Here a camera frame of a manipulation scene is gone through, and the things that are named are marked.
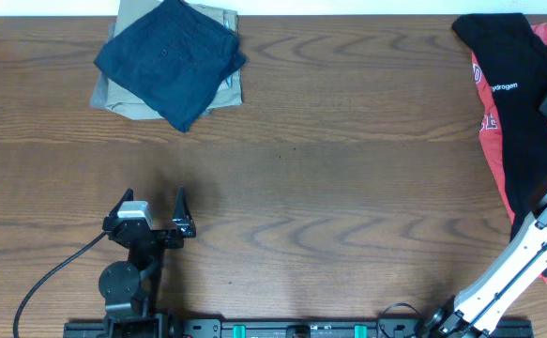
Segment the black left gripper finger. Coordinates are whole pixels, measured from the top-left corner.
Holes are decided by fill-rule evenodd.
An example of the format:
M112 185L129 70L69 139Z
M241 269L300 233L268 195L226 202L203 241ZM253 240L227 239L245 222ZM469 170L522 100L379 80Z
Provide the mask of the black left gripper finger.
M173 215L173 223L183 238L195 238L196 226L191 216L185 189L180 187L177 191L175 199L175 210Z
M124 202L132 201L133 200L133 189L127 188L124 192L123 196L119 199L119 201L115 204L115 206L111 209L111 211L107 214L106 219L111 220L117 218L118 210L122 207Z

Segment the black t-shirt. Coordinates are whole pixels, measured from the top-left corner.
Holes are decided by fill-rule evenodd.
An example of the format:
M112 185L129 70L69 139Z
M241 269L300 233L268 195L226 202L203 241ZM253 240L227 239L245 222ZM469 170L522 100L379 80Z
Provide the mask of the black t-shirt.
M468 14L452 25L475 54L492 90L503 132L505 190L516 234L532 194L547 178L547 118L539 106L547 94L547 44L521 13Z

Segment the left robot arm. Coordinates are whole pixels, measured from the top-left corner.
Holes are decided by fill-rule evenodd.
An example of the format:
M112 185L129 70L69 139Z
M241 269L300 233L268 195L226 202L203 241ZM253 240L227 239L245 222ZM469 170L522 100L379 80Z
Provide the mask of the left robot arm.
M129 251L125 261L112 263L99 277L108 318L121 323L152 315L164 252L181 249L186 238L196 236L183 188L177 191L172 223L169 229L155 229L149 204L136 201L131 189L104 218L102 230L108 239Z

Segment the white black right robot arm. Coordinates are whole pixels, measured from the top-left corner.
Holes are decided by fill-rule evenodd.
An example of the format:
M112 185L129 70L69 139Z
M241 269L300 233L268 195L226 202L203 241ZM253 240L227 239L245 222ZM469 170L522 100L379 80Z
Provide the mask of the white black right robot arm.
M488 337L503 313L547 269L547 178L529 206L519 201L514 209L528 214L507 249L449 303L451 310L438 310L417 337Z

